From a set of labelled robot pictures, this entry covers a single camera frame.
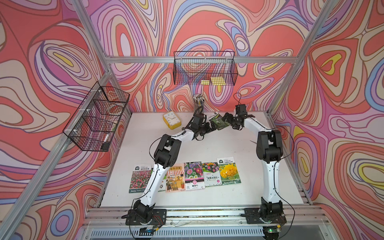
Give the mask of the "green gourd seed packet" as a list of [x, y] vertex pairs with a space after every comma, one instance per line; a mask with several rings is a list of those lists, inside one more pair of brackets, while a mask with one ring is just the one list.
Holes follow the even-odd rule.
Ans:
[[211, 116], [208, 117], [209, 121], [216, 127], [218, 131], [223, 130], [230, 126], [229, 123], [223, 120], [223, 117], [220, 113], [214, 112]]

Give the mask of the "white sunflowers seed packet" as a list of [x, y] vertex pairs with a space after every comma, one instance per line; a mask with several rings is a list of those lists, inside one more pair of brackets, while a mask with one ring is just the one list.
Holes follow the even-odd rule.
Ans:
[[215, 187], [222, 185], [219, 165], [217, 162], [202, 163], [205, 187]]

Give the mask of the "yellow sunflower seed packet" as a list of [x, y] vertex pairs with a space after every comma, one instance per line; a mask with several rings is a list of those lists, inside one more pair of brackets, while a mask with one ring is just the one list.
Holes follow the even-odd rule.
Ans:
[[241, 178], [234, 157], [218, 158], [217, 161], [223, 185], [241, 183]]

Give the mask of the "chrysanthemum seed packet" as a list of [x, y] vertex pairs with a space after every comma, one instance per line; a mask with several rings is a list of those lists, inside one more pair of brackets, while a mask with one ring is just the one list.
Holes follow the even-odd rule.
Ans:
[[186, 191], [205, 189], [202, 162], [184, 163]]

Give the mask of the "orange shop seed packet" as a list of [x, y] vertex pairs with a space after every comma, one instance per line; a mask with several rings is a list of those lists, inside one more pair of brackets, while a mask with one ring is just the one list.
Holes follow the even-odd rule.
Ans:
[[185, 189], [185, 166], [184, 164], [175, 164], [167, 172], [166, 192], [183, 192]]

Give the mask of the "pink flower field seed packet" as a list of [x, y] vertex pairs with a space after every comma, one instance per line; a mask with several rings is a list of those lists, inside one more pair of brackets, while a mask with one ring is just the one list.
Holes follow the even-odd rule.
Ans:
[[149, 179], [152, 174], [152, 165], [137, 165], [134, 167], [130, 187], [129, 187], [129, 193], [143, 193], [146, 189]]

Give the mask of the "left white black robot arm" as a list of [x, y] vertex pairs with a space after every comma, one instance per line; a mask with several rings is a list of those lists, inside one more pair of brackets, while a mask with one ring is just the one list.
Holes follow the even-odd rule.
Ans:
[[164, 134], [160, 138], [153, 154], [154, 169], [142, 196], [133, 200], [131, 215], [143, 223], [152, 220], [159, 187], [167, 171], [175, 165], [182, 143], [196, 140], [199, 135], [203, 136], [206, 133], [206, 123], [207, 115], [204, 114], [204, 107], [200, 106], [181, 132], [175, 135]]

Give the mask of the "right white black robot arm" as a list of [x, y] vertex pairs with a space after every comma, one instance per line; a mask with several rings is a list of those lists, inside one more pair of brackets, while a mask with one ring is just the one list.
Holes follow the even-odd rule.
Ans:
[[248, 129], [257, 136], [256, 154], [262, 161], [264, 191], [258, 211], [260, 219], [269, 223], [283, 212], [282, 198], [279, 195], [279, 166], [283, 156], [283, 141], [279, 130], [265, 127], [248, 114], [244, 104], [235, 106], [235, 114], [225, 113], [223, 121], [234, 130]]

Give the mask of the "clear cup of pencils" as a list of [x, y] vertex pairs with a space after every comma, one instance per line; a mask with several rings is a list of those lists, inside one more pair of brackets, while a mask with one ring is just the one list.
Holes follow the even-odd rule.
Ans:
[[197, 113], [203, 113], [205, 106], [205, 97], [203, 94], [196, 94], [193, 96], [194, 111]]

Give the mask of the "yellow alarm clock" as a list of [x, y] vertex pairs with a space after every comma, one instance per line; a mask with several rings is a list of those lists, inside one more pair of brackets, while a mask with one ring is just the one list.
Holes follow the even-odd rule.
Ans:
[[182, 125], [182, 121], [173, 111], [164, 114], [163, 120], [167, 127], [171, 130], [174, 130]]

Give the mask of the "yellow sticky note pad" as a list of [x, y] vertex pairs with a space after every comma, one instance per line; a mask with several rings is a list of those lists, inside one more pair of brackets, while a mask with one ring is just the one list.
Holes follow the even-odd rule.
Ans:
[[213, 86], [225, 86], [226, 80], [223, 77], [211, 77], [211, 84]]

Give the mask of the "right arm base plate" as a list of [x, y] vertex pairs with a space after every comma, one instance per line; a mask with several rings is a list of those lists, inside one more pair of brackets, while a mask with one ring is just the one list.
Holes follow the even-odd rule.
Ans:
[[245, 208], [242, 217], [247, 224], [285, 225], [287, 219], [283, 211], [268, 211], [260, 208]]

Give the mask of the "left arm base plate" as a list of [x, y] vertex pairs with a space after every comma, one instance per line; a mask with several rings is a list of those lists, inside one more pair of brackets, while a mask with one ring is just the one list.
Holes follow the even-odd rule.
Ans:
[[166, 222], [166, 209], [149, 210], [145, 214], [141, 214], [135, 210], [129, 210], [126, 217], [126, 226], [162, 226]]

